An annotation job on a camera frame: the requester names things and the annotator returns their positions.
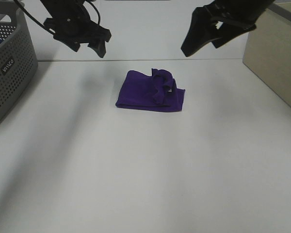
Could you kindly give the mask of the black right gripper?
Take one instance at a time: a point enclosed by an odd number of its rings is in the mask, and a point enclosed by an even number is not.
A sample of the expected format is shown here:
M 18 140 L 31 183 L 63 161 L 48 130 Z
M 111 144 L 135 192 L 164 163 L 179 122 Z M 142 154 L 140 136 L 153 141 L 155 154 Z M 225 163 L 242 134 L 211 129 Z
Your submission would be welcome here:
M 210 42 L 217 49 L 247 30 L 254 30 L 257 19 L 272 3 L 272 0 L 215 0 L 196 7 L 181 45 L 182 52 L 190 57 Z M 218 22 L 224 23 L 219 29 Z

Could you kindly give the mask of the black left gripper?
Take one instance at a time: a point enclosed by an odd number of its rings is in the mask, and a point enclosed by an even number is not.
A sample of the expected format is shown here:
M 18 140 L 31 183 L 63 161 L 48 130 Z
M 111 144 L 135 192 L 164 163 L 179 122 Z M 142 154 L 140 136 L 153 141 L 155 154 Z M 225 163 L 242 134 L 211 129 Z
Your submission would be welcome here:
M 105 44 L 110 41 L 110 30 L 100 25 L 101 16 L 93 3 L 89 3 L 96 11 L 98 20 L 94 22 L 84 7 L 84 0 L 43 0 L 43 6 L 51 15 L 43 25 L 54 32 L 53 38 L 62 42 L 73 51 L 78 51 L 81 44 L 93 49 L 103 58 L 106 54 Z

